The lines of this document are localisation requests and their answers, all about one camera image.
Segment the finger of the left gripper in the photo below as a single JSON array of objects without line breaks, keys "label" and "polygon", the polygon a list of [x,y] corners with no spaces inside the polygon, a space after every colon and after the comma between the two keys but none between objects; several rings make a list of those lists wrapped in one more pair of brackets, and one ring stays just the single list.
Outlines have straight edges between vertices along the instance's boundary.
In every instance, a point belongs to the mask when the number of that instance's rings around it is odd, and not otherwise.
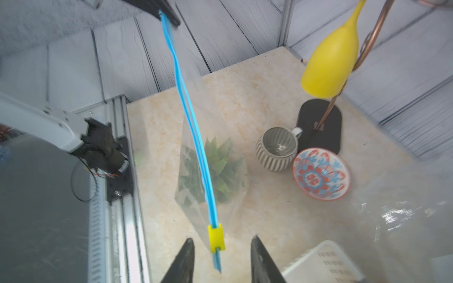
[{"label": "finger of the left gripper", "polygon": [[166,0],[123,0],[124,2],[153,15],[160,20],[160,12],[166,15],[168,20],[175,26],[180,26],[180,18]]}]

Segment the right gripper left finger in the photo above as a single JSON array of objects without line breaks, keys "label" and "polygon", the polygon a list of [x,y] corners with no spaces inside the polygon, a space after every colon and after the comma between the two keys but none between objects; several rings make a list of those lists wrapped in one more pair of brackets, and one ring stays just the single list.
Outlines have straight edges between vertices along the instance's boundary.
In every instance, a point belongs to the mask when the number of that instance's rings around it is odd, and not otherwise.
[{"label": "right gripper left finger", "polygon": [[195,245],[187,238],[161,283],[193,283],[195,267]]}]

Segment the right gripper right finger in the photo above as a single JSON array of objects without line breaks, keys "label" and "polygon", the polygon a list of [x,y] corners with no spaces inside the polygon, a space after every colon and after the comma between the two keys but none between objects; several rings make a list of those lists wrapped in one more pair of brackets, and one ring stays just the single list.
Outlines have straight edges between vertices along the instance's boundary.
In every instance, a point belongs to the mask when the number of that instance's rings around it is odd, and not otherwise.
[{"label": "right gripper right finger", "polygon": [[285,283],[258,235],[251,241],[251,280],[252,283]]}]

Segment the zip-top bag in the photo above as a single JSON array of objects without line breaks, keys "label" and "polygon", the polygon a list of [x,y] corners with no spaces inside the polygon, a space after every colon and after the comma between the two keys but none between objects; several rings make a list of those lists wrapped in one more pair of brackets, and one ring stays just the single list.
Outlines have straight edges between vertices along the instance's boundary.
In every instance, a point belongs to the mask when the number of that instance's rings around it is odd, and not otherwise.
[{"label": "zip-top bag", "polygon": [[346,249],[366,283],[453,280],[453,160],[390,170],[343,209]]},{"label": "zip-top bag", "polygon": [[184,112],[175,200],[222,271],[227,226],[248,189],[247,165],[209,94],[188,39],[159,12]]}]

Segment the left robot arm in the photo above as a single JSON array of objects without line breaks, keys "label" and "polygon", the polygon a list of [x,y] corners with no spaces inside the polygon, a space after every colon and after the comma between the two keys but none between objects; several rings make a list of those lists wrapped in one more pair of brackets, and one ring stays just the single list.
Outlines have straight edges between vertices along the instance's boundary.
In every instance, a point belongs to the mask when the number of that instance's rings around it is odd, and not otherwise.
[{"label": "left robot arm", "polygon": [[104,123],[78,111],[118,95],[156,94],[158,78],[137,17],[1,55],[1,123],[114,175],[128,159]]}]

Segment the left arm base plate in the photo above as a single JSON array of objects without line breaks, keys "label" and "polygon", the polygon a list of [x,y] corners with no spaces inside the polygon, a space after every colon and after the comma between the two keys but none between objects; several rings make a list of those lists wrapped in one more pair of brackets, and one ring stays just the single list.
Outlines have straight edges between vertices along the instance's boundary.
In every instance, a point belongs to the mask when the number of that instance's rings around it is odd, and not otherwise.
[{"label": "left arm base plate", "polygon": [[107,178],[106,200],[111,203],[122,198],[125,194],[133,194],[134,180],[132,161],[130,159],[129,140],[126,136],[117,139],[117,148],[114,151],[114,177]]}]

